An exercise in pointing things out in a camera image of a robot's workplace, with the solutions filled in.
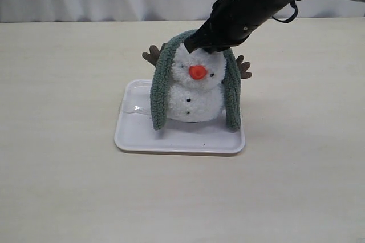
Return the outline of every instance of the table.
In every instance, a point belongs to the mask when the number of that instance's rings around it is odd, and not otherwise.
[[[0,242],[365,242],[365,18],[270,20],[233,49],[239,155],[115,146],[142,52],[201,24],[0,24]]]

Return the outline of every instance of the orange carrot nose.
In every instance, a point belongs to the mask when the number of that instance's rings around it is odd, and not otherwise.
[[[207,73],[207,70],[202,65],[190,66],[189,68],[189,74],[193,79],[202,79]]]

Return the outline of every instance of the brown antler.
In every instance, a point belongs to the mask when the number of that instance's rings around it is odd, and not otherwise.
[[[236,62],[237,62],[238,69],[240,70],[241,79],[249,79],[252,77],[252,73],[247,72],[247,70],[250,68],[251,63],[244,62],[244,59],[245,59],[245,57],[240,55],[236,59]]]
[[[143,52],[142,57],[145,60],[147,60],[150,64],[152,64],[153,66],[156,66],[157,61],[158,61],[160,54],[161,54],[162,50],[164,49],[165,45],[166,45],[166,43],[162,44],[161,50],[159,50],[157,48],[157,46],[151,45],[149,47],[149,53]]]

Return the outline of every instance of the knit hat ear flap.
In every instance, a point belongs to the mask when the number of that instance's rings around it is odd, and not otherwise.
[[[241,74],[232,49],[225,50],[224,57],[227,61],[226,75],[223,80],[226,126],[229,129],[236,131],[241,127]]]
[[[150,91],[150,104],[153,128],[160,130],[167,121],[169,80],[175,52],[187,37],[196,30],[189,30],[173,37],[162,50],[157,61]]]

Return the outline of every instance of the white tray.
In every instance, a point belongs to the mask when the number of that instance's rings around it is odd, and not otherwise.
[[[159,131],[152,127],[149,106],[151,80],[138,79],[125,89],[119,108],[115,144],[126,152],[235,155],[245,146],[243,126],[230,132],[225,113],[210,122],[183,123],[168,120]]]

